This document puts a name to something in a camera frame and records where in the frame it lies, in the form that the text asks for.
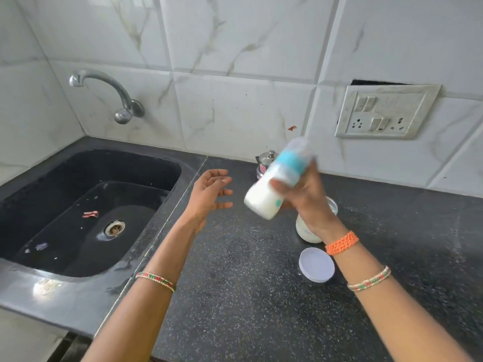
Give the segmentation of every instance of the forearm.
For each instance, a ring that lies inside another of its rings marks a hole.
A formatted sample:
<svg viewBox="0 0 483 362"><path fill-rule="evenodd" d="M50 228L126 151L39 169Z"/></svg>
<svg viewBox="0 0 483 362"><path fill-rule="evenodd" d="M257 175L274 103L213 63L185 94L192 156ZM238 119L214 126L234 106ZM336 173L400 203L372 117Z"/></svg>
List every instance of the forearm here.
<svg viewBox="0 0 483 362"><path fill-rule="evenodd" d="M348 230L335 221L327 243ZM382 271L383 265L359 242L334 256L349 284L357 284ZM368 289L355 292L382 341L396 361L470 361L454 339L390 276Z"/></svg>
<svg viewBox="0 0 483 362"><path fill-rule="evenodd" d="M177 283L195 231L196 223L181 216L144 270ZM83 362L146 362L171 296L167 287L137 279L94 339Z"/></svg>

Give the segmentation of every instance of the faucet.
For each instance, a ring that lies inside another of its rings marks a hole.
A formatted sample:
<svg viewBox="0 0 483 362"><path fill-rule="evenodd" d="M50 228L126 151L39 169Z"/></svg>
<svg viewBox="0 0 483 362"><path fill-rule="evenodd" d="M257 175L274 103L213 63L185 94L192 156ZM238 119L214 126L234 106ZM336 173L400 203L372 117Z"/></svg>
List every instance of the faucet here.
<svg viewBox="0 0 483 362"><path fill-rule="evenodd" d="M137 100L131 99L126 89L117 80L102 71L86 68L74 71L69 78L69 85L74 87L84 86L84 80L86 78L96 78L108 83L116 89L121 97L122 105L124 107L124 109L121 109L114 114L114 120L119 124L128 123L132 116L142 117L144 115L145 110L142 104Z"/></svg>

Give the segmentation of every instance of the orange thread bracelet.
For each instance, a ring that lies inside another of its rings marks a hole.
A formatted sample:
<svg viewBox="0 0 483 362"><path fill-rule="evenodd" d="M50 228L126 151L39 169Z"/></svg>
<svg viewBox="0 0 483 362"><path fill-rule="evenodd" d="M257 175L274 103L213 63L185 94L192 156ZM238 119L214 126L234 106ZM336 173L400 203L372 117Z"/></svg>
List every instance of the orange thread bracelet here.
<svg viewBox="0 0 483 362"><path fill-rule="evenodd" d="M355 245L359 241L359 238L355 236L353 231L350 231L343 238L333 242L326 246L326 252L328 255L337 255L343 251L349 249L351 246Z"/></svg>

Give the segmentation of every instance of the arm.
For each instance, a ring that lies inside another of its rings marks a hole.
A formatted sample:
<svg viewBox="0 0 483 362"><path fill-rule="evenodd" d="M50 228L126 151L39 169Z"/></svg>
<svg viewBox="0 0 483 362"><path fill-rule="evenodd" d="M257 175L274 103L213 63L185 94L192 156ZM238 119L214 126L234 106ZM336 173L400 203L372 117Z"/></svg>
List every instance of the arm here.
<svg viewBox="0 0 483 362"><path fill-rule="evenodd" d="M195 235L208 213L229 208L231 202L215 202L233 192L223 187L231 181L227 170L205 172L194 184L188 206L173 225L144 269L176 284ZM172 292L152 280L139 278L94 339L83 362L146 362L163 323Z"/></svg>
<svg viewBox="0 0 483 362"><path fill-rule="evenodd" d="M270 184L286 196L309 229L326 245L349 232L327 204L315 162L293 189L274 179ZM336 255L334 260L349 284L369 279L383 269L360 242ZM355 295L395 361L472 360L392 276Z"/></svg>

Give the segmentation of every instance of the drain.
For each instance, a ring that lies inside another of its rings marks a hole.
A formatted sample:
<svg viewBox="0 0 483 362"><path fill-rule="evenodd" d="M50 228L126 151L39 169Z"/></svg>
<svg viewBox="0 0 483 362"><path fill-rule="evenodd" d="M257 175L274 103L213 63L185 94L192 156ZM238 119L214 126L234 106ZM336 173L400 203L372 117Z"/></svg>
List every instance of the drain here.
<svg viewBox="0 0 483 362"><path fill-rule="evenodd" d="M104 230L104 233L107 236L111 236L111 237L117 236L121 232L123 232L125 227L126 227L126 224L123 221L116 220L111 222L109 225L107 225L107 227Z"/></svg>

